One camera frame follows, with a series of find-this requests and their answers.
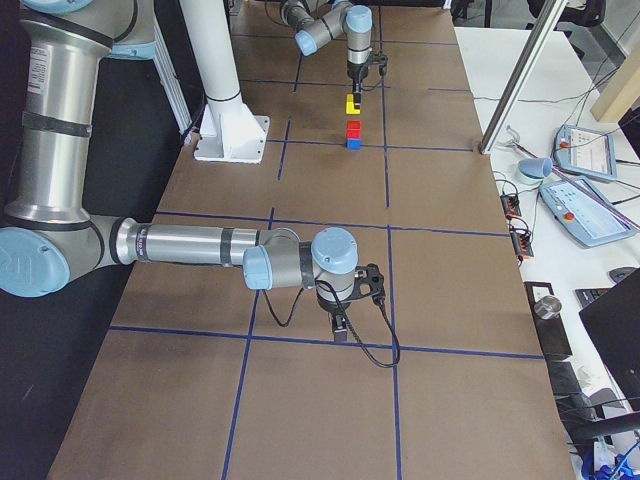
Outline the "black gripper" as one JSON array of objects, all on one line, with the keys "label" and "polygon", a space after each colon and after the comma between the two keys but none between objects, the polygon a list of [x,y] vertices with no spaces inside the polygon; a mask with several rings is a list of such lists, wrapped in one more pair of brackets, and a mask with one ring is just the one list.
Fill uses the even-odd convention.
[{"label": "black gripper", "polygon": [[366,91],[364,80],[371,67],[377,67],[380,79],[387,73],[388,56],[383,51],[375,52],[372,49],[354,51],[349,49],[347,55],[347,75],[352,80],[353,105],[355,109],[361,109],[362,93]]},{"label": "black gripper", "polygon": [[376,306],[385,304],[384,276],[377,264],[359,265],[352,274],[328,274],[316,280],[316,298],[320,307],[330,313],[331,329],[336,343],[348,339],[348,327],[341,313],[352,303],[370,299]]}]

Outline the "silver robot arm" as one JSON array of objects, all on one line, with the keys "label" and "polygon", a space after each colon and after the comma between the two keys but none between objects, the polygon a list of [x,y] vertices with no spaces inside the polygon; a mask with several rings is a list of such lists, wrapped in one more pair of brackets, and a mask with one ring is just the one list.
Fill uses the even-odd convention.
[{"label": "silver robot arm", "polygon": [[[17,188],[19,116],[24,106],[29,40],[15,1],[1,4],[1,197]],[[153,217],[179,151],[175,122],[148,62],[108,60],[98,81],[99,131],[87,173],[87,206],[97,213]],[[1,295],[1,351],[31,355],[43,349],[97,348],[134,269],[110,266],[39,298]],[[248,290],[230,269],[149,265],[143,276],[164,273],[152,330],[244,332]]]},{"label": "silver robot arm", "polygon": [[346,37],[352,92],[347,95],[345,110],[347,115],[360,114],[369,69],[377,66],[383,78],[388,66],[387,55],[372,47],[371,9],[351,1],[281,1],[279,12],[284,24],[295,31],[294,39],[305,57],[341,35]]}]

